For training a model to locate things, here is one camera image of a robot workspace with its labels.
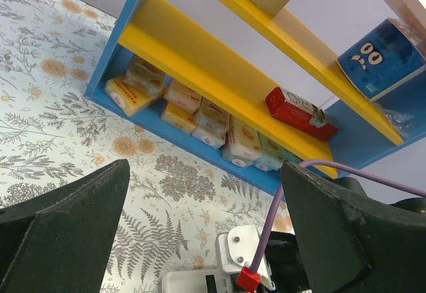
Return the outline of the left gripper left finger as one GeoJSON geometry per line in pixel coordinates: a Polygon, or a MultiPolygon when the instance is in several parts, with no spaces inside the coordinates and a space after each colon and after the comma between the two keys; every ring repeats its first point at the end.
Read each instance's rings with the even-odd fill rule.
{"type": "Polygon", "coordinates": [[[1,291],[99,292],[129,180],[116,160],[1,209],[1,291]]]}

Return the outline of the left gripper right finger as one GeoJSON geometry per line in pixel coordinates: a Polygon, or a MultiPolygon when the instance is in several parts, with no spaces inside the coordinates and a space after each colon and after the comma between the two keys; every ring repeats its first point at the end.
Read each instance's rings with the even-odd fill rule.
{"type": "Polygon", "coordinates": [[[425,215],[348,190],[296,164],[282,186],[313,292],[424,292],[425,215]]]}

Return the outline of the white remote control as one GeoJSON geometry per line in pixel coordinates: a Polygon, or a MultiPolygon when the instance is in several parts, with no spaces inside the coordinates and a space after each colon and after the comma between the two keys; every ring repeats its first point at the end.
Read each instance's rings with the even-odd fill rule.
{"type": "Polygon", "coordinates": [[[172,271],[166,273],[161,280],[162,293],[209,293],[239,292],[232,284],[231,277],[218,269],[172,271]]]}

